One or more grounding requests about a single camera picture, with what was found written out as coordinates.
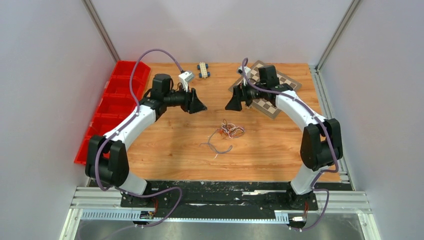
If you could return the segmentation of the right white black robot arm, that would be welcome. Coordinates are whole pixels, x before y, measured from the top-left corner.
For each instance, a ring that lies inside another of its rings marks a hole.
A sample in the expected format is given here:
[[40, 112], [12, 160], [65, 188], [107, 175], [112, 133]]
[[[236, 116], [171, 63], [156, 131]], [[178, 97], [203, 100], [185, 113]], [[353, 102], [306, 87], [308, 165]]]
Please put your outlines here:
[[310, 108], [289, 84], [280, 83], [274, 65], [260, 67], [259, 79], [254, 83], [247, 77], [245, 64], [237, 71], [242, 81], [233, 87], [226, 110], [239, 112], [242, 103], [249, 106], [254, 100], [266, 100], [283, 111], [302, 132], [302, 165], [285, 195], [286, 204], [298, 209], [309, 200], [323, 173], [338, 172], [338, 161], [343, 156], [341, 125], [335, 118], [327, 119]]

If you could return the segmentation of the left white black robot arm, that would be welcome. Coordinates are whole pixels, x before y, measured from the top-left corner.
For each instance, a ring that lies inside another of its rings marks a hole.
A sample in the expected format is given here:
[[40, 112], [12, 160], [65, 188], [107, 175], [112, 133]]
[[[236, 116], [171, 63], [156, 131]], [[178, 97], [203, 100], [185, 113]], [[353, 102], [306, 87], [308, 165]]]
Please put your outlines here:
[[207, 110], [199, 100], [196, 90], [189, 88], [194, 79], [191, 71], [179, 74], [177, 89], [173, 89], [170, 75], [158, 73], [151, 88], [136, 107], [119, 125], [104, 135], [93, 135], [88, 143], [85, 174], [97, 180], [100, 188], [115, 187], [133, 195], [140, 207], [153, 201], [153, 193], [147, 190], [148, 182], [130, 171], [127, 151], [136, 138], [154, 124], [168, 107], [181, 107], [189, 114]]

